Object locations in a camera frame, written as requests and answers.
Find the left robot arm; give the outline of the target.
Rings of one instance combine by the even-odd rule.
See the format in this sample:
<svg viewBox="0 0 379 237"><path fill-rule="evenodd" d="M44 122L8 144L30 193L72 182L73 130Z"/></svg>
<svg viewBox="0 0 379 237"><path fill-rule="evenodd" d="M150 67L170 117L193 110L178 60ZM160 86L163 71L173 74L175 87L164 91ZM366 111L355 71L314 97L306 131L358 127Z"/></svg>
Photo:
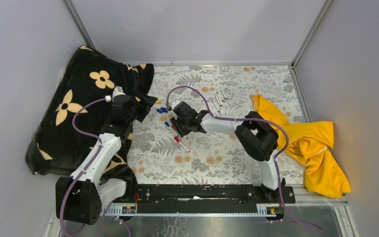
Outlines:
<svg viewBox="0 0 379 237"><path fill-rule="evenodd" d="M133 190L126 181L111 178L100 184L100 180L112 157L125 145L133 122L142 122L157 98L138 91L128 95L115 90L102 100L110 102L112 110L99 135L80 130L72 121L77 132L97 141L82 164L69 177L61 177L56 183L56 216L61 223L68 220L93 225L103 207L111 201L118 199L127 203L133 198Z"/></svg>

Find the yellow capped marker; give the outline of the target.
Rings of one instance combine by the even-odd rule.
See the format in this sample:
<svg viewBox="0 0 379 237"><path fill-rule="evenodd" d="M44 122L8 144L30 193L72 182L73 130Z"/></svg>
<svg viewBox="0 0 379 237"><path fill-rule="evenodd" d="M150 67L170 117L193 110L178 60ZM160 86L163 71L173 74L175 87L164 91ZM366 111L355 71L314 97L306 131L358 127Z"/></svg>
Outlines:
<svg viewBox="0 0 379 237"><path fill-rule="evenodd" d="M223 100L222 100L222 98L221 98L221 96L219 95L218 92L216 93L216 95L218 96L218 99L219 99L219 102L220 102L221 106L224 106L224 102L223 102Z"/></svg>

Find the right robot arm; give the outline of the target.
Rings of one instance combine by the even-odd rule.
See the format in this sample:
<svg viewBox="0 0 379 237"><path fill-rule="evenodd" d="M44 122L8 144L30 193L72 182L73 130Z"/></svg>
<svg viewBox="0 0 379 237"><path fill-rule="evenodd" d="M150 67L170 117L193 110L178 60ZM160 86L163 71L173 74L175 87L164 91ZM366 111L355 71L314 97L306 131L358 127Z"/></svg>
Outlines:
<svg viewBox="0 0 379 237"><path fill-rule="evenodd" d="M171 122L180 136L191 132L236 136L245 152L259 162L262 185L265 187L264 199L269 203L276 203L283 197L273 161L277 154L278 134L257 112L250 111L244 118L213 116L207 110L197 112L186 102L179 100L172 102L167 109L176 115Z"/></svg>

